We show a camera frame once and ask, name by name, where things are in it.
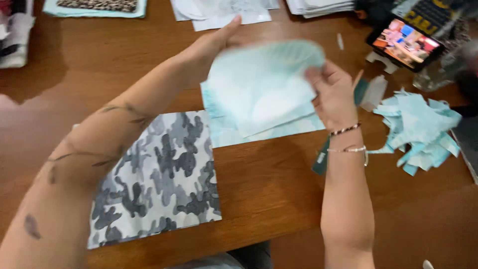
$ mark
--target leopard print fabric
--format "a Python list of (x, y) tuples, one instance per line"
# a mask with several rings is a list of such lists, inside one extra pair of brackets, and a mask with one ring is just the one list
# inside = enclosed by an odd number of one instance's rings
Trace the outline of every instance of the leopard print fabric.
[(138, 0), (58, 0), (60, 7), (135, 12)]

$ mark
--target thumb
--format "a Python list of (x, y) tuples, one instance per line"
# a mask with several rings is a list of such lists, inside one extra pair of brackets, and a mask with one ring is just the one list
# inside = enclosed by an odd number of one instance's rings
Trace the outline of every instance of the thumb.
[(317, 67), (309, 67), (305, 71), (305, 79), (314, 87), (317, 93), (322, 93), (330, 86), (324, 79), (322, 72)]
[(215, 31), (213, 33), (214, 37), (221, 41), (227, 41), (230, 37), (232, 37), (237, 32), (241, 22), (242, 22), (242, 17), (240, 15), (236, 15), (234, 19), (232, 19), (232, 21), (228, 25)]

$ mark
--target silver bracelet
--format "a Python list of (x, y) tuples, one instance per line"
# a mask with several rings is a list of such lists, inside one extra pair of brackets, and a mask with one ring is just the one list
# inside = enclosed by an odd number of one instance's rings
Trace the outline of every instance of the silver bracelet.
[(359, 151), (363, 151), (364, 154), (365, 154), (365, 166), (367, 166), (367, 164), (369, 164), (369, 154), (367, 153), (367, 147), (363, 146), (361, 148), (351, 148), (351, 149), (331, 149), (331, 148), (328, 148), (327, 149), (327, 152), (342, 152), (342, 153), (348, 153), (348, 152), (359, 152)]

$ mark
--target tablet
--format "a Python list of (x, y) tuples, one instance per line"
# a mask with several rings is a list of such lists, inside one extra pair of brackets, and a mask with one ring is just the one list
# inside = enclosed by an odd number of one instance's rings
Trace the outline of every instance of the tablet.
[(367, 37), (367, 44), (395, 65), (419, 72), (436, 60), (445, 46), (404, 19), (393, 15)]

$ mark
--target tablet screen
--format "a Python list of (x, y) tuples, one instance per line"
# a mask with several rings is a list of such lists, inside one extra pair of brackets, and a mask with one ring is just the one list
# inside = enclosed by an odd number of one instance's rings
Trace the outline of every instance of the tablet screen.
[(423, 63), (440, 43), (394, 19), (372, 44), (410, 68)]

